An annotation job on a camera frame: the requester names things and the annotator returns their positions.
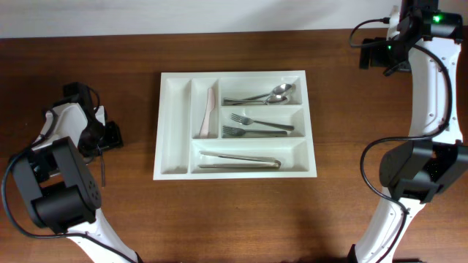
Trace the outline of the small shiny teaspoon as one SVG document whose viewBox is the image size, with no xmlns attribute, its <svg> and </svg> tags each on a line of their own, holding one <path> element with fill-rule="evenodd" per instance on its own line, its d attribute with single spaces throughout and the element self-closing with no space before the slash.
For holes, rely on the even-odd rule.
<svg viewBox="0 0 468 263">
<path fill-rule="evenodd" d="M 100 159 L 101 186 L 104 188 L 106 186 L 106 181 L 105 181 L 105 159 L 104 159 L 104 156 L 103 156 L 103 151 L 99 146 L 97 147 L 97 150 L 98 150 L 99 159 Z"/>
</svg>

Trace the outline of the white plastic knife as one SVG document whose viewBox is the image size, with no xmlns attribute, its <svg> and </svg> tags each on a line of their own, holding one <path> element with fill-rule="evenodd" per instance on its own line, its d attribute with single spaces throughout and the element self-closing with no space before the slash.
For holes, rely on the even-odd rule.
<svg viewBox="0 0 468 263">
<path fill-rule="evenodd" d="M 213 88 L 208 89 L 208 96 L 207 96 L 207 103 L 205 106 L 205 114 L 203 117 L 203 122 L 200 127 L 199 138 L 205 139 L 209 135 L 209 126 L 210 126 L 210 118 L 211 118 L 211 111 L 215 108 L 216 100 L 214 95 Z"/>
</svg>

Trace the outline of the steel tablespoon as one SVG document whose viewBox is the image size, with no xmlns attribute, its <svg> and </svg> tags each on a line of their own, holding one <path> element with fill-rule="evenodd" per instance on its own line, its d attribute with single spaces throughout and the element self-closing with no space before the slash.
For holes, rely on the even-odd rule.
<svg viewBox="0 0 468 263">
<path fill-rule="evenodd" d="M 247 100 L 247 99 L 228 99 L 228 98 L 224 98 L 223 102 L 225 104 L 265 104 L 265 105 L 273 105 L 273 104 L 286 104 L 286 103 L 288 103 L 288 98 L 286 96 L 281 96 L 281 95 L 271 95 L 271 96 L 268 96 L 264 100 Z"/>
<path fill-rule="evenodd" d="M 255 99 L 260 99 L 266 96 L 288 96 L 293 91 L 294 86 L 295 86 L 294 84 L 283 83 L 273 88 L 272 91 L 269 93 L 245 98 L 245 100 L 255 100 Z"/>
</svg>

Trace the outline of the steel fork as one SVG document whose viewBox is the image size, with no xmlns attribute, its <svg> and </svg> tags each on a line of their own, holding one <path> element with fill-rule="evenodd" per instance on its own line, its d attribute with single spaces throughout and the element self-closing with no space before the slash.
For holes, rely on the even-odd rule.
<svg viewBox="0 0 468 263">
<path fill-rule="evenodd" d="M 222 132 L 231 137 L 286 137 L 288 135 L 287 131 L 241 129 L 233 126 L 223 126 Z"/>
<path fill-rule="evenodd" d="M 264 126 L 270 126 L 270 127 L 274 127 L 274 128 L 278 128 L 278 129 L 283 129 L 283 130 L 290 131 L 290 132 L 295 130 L 295 127 L 291 126 L 291 125 L 283 125 L 283 124 L 269 123 L 269 122 L 264 122 L 264 121 L 256 121 L 256 120 L 253 120 L 253 119 L 248 118 L 246 116 L 237 115 L 235 113 L 232 113 L 230 115 L 230 118 L 233 121 L 237 122 L 237 123 L 247 125 L 247 126 L 251 125 L 253 123 L 256 123 L 256 124 L 260 124 L 260 125 L 264 125 Z"/>
</svg>

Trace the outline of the metal kitchen tongs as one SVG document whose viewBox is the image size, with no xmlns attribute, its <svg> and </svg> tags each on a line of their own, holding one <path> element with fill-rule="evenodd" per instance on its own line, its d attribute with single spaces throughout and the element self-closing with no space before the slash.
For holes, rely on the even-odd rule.
<svg viewBox="0 0 468 263">
<path fill-rule="evenodd" d="M 212 156 L 220 159 L 232 159 L 246 161 L 246 163 L 227 163 L 227 164 L 199 164 L 199 168 L 203 169 L 279 169 L 282 165 L 280 160 L 272 157 L 253 157 L 241 156 L 226 153 L 215 153 L 209 151 L 200 151 L 203 156 Z"/>
</svg>

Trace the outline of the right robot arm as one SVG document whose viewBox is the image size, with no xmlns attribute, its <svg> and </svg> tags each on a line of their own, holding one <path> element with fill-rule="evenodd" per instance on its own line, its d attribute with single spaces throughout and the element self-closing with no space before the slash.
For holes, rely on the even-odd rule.
<svg viewBox="0 0 468 263">
<path fill-rule="evenodd" d="M 463 19 L 437 1 L 403 1 L 383 19 L 384 37 L 358 44 L 359 67 L 381 67 L 385 76 L 412 75 L 412 119 L 406 137 L 380 162 L 380 201 L 349 262 L 392 262 L 414 217 L 467 171 L 456 109 L 456 73 Z"/>
</svg>

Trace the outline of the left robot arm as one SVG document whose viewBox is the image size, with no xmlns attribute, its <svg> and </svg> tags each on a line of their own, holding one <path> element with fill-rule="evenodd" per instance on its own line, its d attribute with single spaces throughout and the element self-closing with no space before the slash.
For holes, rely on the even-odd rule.
<svg viewBox="0 0 468 263">
<path fill-rule="evenodd" d="M 93 262 L 140 262 L 138 253 L 121 240 L 102 211 L 100 189 L 88 163 L 107 150 L 123 147 L 118 125 L 107 119 L 99 94 L 84 83 L 64 85 L 63 99 L 44 110 L 39 136 L 11 156 L 1 181 L 1 200 L 9 222 L 30 238 L 67 238 Z M 13 178 L 26 212 L 49 235 L 25 230 L 7 200 Z"/>
</svg>

